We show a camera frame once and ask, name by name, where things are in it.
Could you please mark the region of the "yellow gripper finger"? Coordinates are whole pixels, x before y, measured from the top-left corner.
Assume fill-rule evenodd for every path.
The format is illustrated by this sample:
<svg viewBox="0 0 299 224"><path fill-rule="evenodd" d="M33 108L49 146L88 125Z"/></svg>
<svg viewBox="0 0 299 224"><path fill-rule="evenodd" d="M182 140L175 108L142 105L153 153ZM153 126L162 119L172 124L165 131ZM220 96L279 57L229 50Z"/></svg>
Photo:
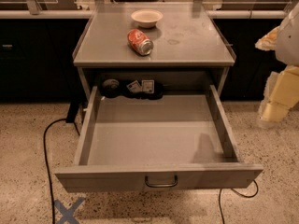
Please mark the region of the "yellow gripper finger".
<svg viewBox="0 0 299 224"><path fill-rule="evenodd" d="M272 72L266 81L258 110L258 125L272 128L299 103L299 67L288 65L282 72Z"/></svg>
<svg viewBox="0 0 299 224"><path fill-rule="evenodd" d="M255 48L269 51L269 50L275 50L276 49L276 43L277 43L277 36L278 36L278 30L279 27L272 29L269 33L264 35L262 38L260 38L255 43Z"/></svg>

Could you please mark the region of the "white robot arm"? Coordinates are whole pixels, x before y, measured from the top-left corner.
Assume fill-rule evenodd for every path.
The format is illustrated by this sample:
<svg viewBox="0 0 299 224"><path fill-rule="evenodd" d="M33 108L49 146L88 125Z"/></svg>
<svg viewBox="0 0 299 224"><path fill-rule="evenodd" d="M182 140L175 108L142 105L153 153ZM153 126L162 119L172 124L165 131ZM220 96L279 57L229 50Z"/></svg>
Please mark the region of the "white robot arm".
<svg viewBox="0 0 299 224"><path fill-rule="evenodd" d="M286 64L280 73L270 74L259 107L259 126L271 128L299 103L299 5L289 12L280 26L260 38L255 47L273 50L276 59Z"/></svg>

